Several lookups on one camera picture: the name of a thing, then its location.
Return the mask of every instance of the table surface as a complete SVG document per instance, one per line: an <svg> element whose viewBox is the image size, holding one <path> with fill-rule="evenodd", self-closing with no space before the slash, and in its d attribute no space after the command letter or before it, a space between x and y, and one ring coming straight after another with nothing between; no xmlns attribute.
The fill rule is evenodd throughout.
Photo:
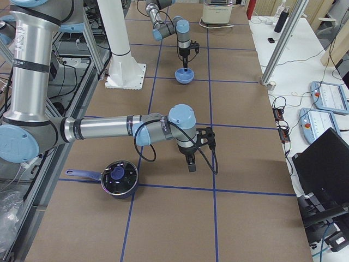
<svg viewBox="0 0 349 262"><path fill-rule="evenodd" d="M166 115L187 103L199 127L214 129L218 175L199 154L197 172L188 173L174 141L154 145L155 163L140 160L132 138L77 141L26 261L312 261L268 93L258 84L262 72L245 9L233 9L232 29L214 31L198 25L202 4L175 4L168 14L188 19L200 43L189 64L193 82L174 79L182 66L175 36L155 42L150 21L132 3L126 24L132 55L147 64L143 89L111 90L101 82L86 115ZM139 169L130 199L64 175L102 171L118 159Z"/></svg>
<svg viewBox="0 0 349 262"><path fill-rule="evenodd" d="M254 16L249 21L252 36L258 52L262 71L265 67L276 47L275 44L268 42L268 38L279 39L281 33L275 33L273 25L267 25L265 22L272 19L272 17ZM318 38L314 34L310 25L305 18L301 18L294 30L291 39L287 43L286 49L283 52L278 64L283 64L287 61L297 61L292 63L285 63L276 66L276 69L271 77L271 81L276 82L276 88L269 91L270 103L275 97L282 96L286 99L288 105L286 106L284 119L290 127L294 127L290 134L291 151L289 156L292 157L298 152L303 152L309 144L304 138L303 131L299 126L299 111L301 108L315 108L314 101L310 94L310 84L312 81L324 81L343 85L346 97L349 97L349 90L344 85L341 76L334 67L324 66L320 59L325 53ZM276 106L282 106L285 101L281 98L276 101ZM349 115L343 116L335 114L336 121L340 129L349 129ZM349 144L349 132L342 132L342 138ZM297 195L302 194L297 174L292 176L294 190ZM344 262L349 256L349 248L344 248L340 252L333 253L331 251L324 252L324 262Z"/></svg>

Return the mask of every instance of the saucepan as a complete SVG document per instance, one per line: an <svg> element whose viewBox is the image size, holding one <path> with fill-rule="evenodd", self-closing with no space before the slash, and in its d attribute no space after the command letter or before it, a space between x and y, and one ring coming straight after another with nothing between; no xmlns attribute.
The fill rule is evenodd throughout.
<svg viewBox="0 0 349 262"><path fill-rule="evenodd" d="M103 190L117 199L128 198L138 187L138 170L127 160L118 160L108 165L102 173L68 169L68 176L83 176L100 181Z"/></svg>

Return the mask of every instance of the red object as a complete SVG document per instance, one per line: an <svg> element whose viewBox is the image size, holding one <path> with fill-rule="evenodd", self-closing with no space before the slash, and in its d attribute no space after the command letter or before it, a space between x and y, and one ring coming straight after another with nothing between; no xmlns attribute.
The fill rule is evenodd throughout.
<svg viewBox="0 0 349 262"><path fill-rule="evenodd" d="M247 19L251 20L251 16L253 15L253 11L255 10L257 0L250 0L249 6L247 7Z"/></svg>

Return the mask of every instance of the black bottle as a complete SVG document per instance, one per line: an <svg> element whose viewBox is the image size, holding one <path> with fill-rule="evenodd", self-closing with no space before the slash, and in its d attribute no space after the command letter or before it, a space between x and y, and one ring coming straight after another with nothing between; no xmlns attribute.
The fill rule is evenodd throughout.
<svg viewBox="0 0 349 262"><path fill-rule="evenodd" d="M275 26L274 31L277 33L280 33L282 28L284 27L284 24L286 22L286 19L288 17L290 11L290 7L285 7L284 11L281 12L278 23Z"/></svg>

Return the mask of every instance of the brown table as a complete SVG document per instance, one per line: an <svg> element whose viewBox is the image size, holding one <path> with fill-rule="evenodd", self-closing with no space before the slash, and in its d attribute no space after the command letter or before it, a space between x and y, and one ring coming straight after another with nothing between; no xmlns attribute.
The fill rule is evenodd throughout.
<svg viewBox="0 0 349 262"><path fill-rule="evenodd" d="M219 174L199 154L197 172L188 173L174 141L154 145L155 163L140 162L141 184L127 200L62 173L26 261L312 261L245 10L233 9L232 29L209 32L197 23L201 14L202 4L169 8L191 22L201 45L190 63L195 79L181 85L176 37L155 42L132 3L126 23L133 56L148 66L143 89L101 82L86 115L166 115L189 104L198 126L216 133ZM139 163L132 138L77 141L63 172L102 171L118 159Z"/></svg>

